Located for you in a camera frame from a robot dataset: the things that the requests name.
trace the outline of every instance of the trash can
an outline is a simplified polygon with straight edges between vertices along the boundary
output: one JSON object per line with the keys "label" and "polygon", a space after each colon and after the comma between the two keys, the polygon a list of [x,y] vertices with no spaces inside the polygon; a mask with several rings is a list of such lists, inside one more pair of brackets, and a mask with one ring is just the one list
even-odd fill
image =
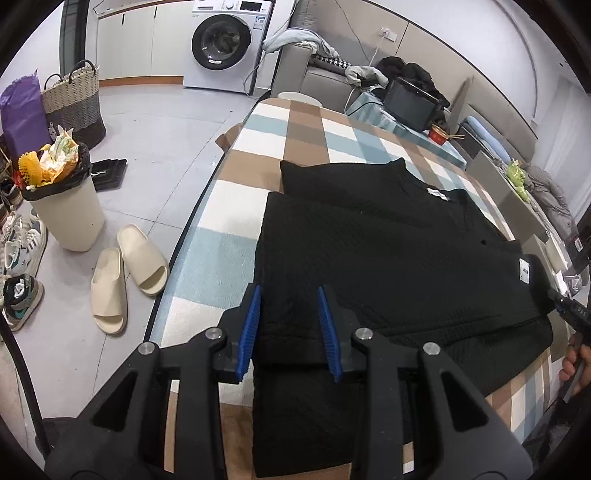
{"label": "trash can", "polygon": [[105,223],[105,214],[90,176],[90,152],[78,145],[78,164],[57,183],[23,190],[39,218],[65,249],[86,252],[95,243]]}

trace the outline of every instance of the metal screw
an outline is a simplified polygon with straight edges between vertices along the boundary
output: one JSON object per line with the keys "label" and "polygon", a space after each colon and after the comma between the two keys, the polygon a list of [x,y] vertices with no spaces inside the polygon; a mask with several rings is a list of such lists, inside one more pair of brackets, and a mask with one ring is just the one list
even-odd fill
{"label": "metal screw", "polygon": [[138,347],[138,352],[140,355],[149,355],[151,354],[156,347],[152,342],[144,342],[140,343]]}
{"label": "metal screw", "polygon": [[211,327],[205,330],[205,336],[210,340],[217,340],[218,338],[222,338],[223,332],[221,328]]}
{"label": "metal screw", "polygon": [[439,355],[441,352],[441,347],[435,342],[427,342],[425,345],[423,345],[423,351],[427,355]]}
{"label": "metal screw", "polygon": [[371,340],[371,337],[374,336],[374,333],[367,327],[361,327],[355,330],[355,336],[359,340]]}

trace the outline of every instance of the wicker basket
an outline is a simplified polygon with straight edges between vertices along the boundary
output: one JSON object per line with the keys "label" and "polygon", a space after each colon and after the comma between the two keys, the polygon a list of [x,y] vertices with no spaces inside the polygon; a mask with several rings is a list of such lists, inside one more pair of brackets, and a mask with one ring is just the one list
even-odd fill
{"label": "wicker basket", "polygon": [[[74,129],[72,137],[77,143],[95,147],[106,135],[105,124],[100,115],[98,67],[89,61],[78,62],[67,77],[51,75],[45,82],[41,95],[50,134],[57,126]],[[47,88],[54,76],[60,80]]]}

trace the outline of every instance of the slide sandal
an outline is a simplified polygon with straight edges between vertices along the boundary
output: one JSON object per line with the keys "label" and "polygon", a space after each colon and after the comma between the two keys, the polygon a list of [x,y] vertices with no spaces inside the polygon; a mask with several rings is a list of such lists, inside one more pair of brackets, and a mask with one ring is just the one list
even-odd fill
{"label": "slide sandal", "polygon": [[105,248],[96,262],[90,284],[92,316],[99,328],[115,335],[127,322],[125,271],[118,248]]}
{"label": "slide sandal", "polygon": [[156,245],[133,223],[119,230],[117,241],[139,289],[151,297],[163,291],[170,268]]}

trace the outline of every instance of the black trash bag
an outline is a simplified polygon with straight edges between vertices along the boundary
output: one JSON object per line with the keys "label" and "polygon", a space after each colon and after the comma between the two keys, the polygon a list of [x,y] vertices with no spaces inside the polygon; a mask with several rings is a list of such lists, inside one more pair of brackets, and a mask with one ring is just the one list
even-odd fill
{"label": "black trash bag", "polygon": [[66,192],[85,181],[90,175],[90,152],[84,143],[78,144],[78,163],[76,168],[62,181],[51,183],[35,190],[22,190],[22,197],[29,202],[41,200],[56,193]]}

